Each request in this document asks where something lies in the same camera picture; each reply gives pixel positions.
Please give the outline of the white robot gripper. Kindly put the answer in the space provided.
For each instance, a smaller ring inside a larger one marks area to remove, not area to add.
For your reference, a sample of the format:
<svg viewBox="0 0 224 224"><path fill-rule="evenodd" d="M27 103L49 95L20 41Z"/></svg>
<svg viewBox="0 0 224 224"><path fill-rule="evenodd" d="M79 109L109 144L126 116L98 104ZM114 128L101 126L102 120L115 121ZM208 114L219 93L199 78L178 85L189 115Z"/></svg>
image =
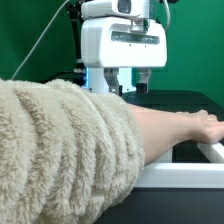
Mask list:
<svg viewBox="0 0 224 224"><path fill-rule="evenodd" d="M105 68L109 91L119 94L118 68L139 68L138 94L148 92L151 69L167 61L163 27L150 22L146 33L132 32L129 19L106 17L86 20L81 29L81 58L88 68Z"/></svg>

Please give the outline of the forearm in cream fleece sleeve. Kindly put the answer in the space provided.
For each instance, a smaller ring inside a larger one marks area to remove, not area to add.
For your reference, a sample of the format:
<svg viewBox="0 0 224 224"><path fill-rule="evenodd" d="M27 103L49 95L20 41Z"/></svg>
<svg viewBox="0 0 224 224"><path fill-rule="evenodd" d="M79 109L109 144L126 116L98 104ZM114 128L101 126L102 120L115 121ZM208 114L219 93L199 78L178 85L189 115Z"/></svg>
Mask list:
<svg viewBox="0 0 224 224"><path fill-rule="evenodd" d="M146 165L191 140L188 114L63 80L0 80L0 224L93 224Z"/></svg>

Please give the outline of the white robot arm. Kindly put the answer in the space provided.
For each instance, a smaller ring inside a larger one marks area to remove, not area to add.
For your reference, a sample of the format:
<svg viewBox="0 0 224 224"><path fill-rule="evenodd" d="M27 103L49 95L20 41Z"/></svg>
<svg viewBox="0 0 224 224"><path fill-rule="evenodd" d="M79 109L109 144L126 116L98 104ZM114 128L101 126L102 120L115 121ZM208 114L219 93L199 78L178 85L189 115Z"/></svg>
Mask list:
<svg viewBox="0 0 224 224"><path fill-rule="evenodd" d="M116 17L83 23L81 59L91 92L148 92L152 69L164 67L167 61L165 31L153 20L148 23L147 30L143 21Z"/></svg>

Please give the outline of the bare human hand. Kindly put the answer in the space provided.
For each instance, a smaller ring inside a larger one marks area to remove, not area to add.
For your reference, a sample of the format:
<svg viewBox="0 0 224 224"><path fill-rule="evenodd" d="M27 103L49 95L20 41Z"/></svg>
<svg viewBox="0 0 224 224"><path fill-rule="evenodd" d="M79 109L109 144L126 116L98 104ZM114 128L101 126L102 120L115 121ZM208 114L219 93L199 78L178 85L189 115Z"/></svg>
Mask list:
<svg viewBox="0 0 224 224"><path fill-rule="evenodd" d="M190 139L203 144L213 144L224 139L224 121L219 121L205 110L188 114Z"/></svg>

